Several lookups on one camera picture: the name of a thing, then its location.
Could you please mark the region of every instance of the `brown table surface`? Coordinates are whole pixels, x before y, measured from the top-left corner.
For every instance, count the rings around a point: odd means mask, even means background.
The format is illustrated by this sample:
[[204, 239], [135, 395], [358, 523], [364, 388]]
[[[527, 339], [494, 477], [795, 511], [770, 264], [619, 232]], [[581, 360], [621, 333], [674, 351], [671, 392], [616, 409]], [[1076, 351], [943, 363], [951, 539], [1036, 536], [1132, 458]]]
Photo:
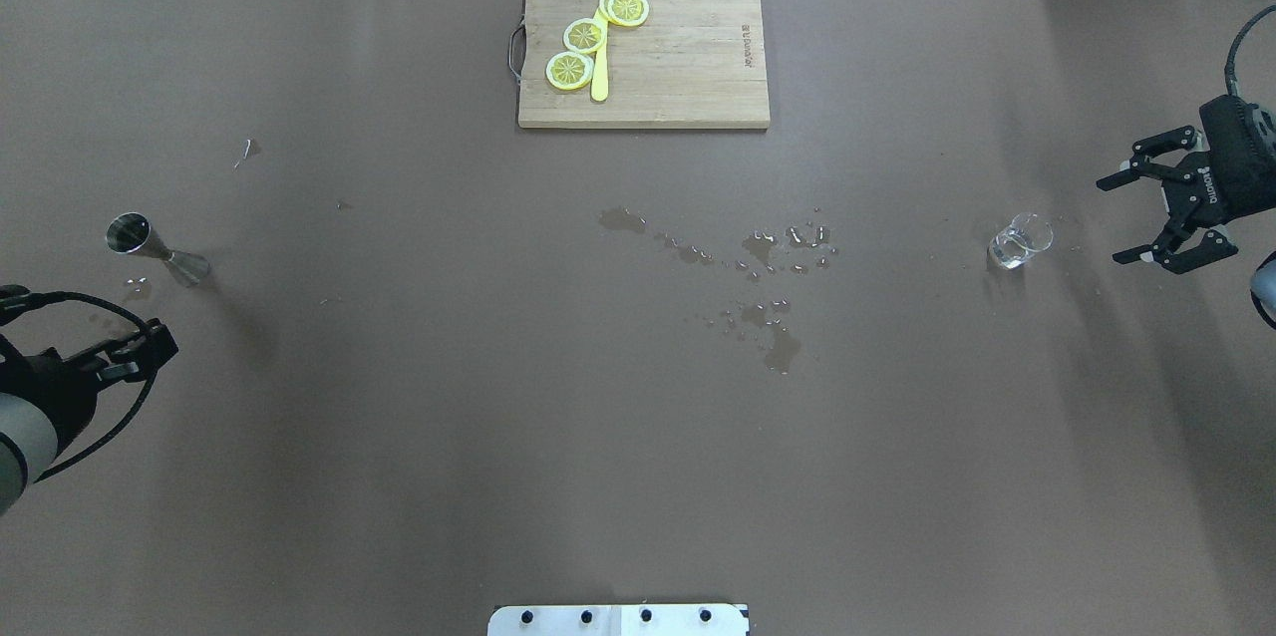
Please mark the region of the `brown table surface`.
[[[1176, 277], [1109, 259], [1160, 227], [1154, 185], [1094, 186], [1197, 123], [1271, 1], [763, 0], [772, 128], [656, 134], [516, 126], [522, 0], [0, 0], [0, 281], [148, 277], [128, 307], [181, 345], [134, 427], [0, 520], [0, 631], [715, 599], [757, 635], [1271, 633], [1247, 281], [1276, 216]], [[1239, 69], [1276, 103], [1276, 26]], [[621, 206], [646, 234], [600, 223]], [[214, 277], [110, 254], [130, 209]], [[1057, 245], [990, 268], [1023, 209]], [[734, 268], [806, 221], [826, 269]], [[787, 375], [721, 315], [759, 300], [791, 305]], [[91, 315], [5, 333], [69, 352]]]

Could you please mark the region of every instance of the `cup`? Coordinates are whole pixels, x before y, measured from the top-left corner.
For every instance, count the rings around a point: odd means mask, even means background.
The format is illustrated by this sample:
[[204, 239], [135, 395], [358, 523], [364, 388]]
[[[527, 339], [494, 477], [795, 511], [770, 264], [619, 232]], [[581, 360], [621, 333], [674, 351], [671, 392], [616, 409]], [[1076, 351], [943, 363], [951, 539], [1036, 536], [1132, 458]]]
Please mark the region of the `cup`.
[[137, 212], [125, 212], [106, 227], [106, 246], [115, 254], [153, 257], [168, 268], [168, 273], [184, 287], [194, 287], [208, 276], [211, 266], [198, 254], [171, 250], [151, 227], [151, 221]]
[[1054, 243], [1054, 227], [1040, 215], [1021, 212], [988, 243], [988, 254], [1003, 269], [1014, 269]]

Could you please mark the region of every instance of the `jigger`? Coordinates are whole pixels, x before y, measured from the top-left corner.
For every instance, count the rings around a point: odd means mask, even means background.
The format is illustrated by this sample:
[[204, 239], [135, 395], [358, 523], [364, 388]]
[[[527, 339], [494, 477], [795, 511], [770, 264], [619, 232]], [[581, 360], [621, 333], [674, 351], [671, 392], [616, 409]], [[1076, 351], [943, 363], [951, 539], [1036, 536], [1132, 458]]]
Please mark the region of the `jigger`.
[[184, 287], [194, 287], [208, 276], [212, 266], [198, 254], [171, 250], [151, 226], [145, 216], [126, 212], [106, 227], [106, 246], [115, 254], [153, 257], [163, 262], [168, 273]]

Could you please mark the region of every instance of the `cutting board handle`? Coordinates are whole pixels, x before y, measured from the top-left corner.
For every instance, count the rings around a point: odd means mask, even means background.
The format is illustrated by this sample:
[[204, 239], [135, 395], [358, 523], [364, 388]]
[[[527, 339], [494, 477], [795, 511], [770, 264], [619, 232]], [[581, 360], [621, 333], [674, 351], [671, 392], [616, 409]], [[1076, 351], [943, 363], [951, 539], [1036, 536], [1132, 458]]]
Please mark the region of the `cutting board handle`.
[[[514, 41], [518, 40], [518, 33], [523, 34], [523, 59], [518, 61], [518, 68], [514, 68]], [[509, 72], [514, 73], [514, 83], [523, 83], [523, 63], [527, 60], [527, 15], [518, 17], [518, 27], [514, 32], [509, 34], [509, 51], [505, 52], [505, 64], [509, 65]]]

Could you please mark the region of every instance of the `wooden cutting board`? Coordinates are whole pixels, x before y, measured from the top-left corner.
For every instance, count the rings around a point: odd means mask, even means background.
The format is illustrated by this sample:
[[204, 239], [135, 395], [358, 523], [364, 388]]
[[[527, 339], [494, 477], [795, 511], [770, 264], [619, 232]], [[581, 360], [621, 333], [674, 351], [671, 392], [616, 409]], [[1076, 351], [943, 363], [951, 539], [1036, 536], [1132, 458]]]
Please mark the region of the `wooden cutting board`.
[[609, 27], [611, 95], [550, 86], [545, 64], [567, 50], [563, 31], [598, 0], [527, 0], [523, 128], [766, 129], [771, 125], [762, 0], [648, 0], [637, 28]]

